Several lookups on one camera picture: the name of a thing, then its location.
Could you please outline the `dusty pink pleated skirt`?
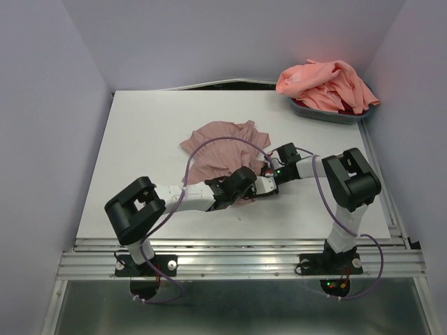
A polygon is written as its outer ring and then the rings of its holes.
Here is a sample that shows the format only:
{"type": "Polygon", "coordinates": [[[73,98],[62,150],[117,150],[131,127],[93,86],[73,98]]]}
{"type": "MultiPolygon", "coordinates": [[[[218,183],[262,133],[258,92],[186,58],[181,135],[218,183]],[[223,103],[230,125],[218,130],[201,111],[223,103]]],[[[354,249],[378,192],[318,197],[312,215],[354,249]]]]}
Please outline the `dusty pink pleated skirt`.
{"type": "Polygon", "coordinates": [[[193,156],[187,184],[228,177],[242,166],[259,176],[264,161],[258,149],[264,150],[270,145],[269,134],[258,131],[252,120],[243,124],[210,122],[180,143],[181,148],[193,156]]]}

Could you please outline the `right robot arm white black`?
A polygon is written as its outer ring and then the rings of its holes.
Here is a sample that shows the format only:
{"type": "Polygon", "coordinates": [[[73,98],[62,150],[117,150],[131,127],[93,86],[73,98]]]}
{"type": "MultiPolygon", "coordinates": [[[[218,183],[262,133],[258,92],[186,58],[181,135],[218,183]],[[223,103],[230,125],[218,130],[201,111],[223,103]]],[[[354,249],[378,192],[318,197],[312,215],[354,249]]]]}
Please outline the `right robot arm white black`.
{"type": "Polygon", "coordinates": [[[361,274],[356,239],[368,206],[381,193],[381,182],[362,152],[352,148],[336,156],[303,158],[292,143],[274,151],[279,157],[275,184],[315,179],[323,205],[333,219],[323,251],[300,254],[296,272],[303,276],[338,274],[345,270],[361,274]]]}

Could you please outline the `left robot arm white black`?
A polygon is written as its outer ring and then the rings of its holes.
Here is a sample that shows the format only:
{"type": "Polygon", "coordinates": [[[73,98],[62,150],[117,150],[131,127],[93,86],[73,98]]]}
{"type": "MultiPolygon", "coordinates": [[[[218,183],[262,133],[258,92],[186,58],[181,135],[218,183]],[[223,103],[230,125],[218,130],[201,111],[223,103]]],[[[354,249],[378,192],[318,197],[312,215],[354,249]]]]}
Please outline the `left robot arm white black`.
{"type": "Polygon", "coordinates": [[[177,211],[216,211],[226,209],[245,197],[256,182],[248,167],[228,177],[197,184],[162,186],[149,177],[139,177],[105,204],[105,212],[119,243],[131,256],[131,266],[141,275],[155,268],[155,252],[147,234],[161,216],[170,218],[177,211]]]}

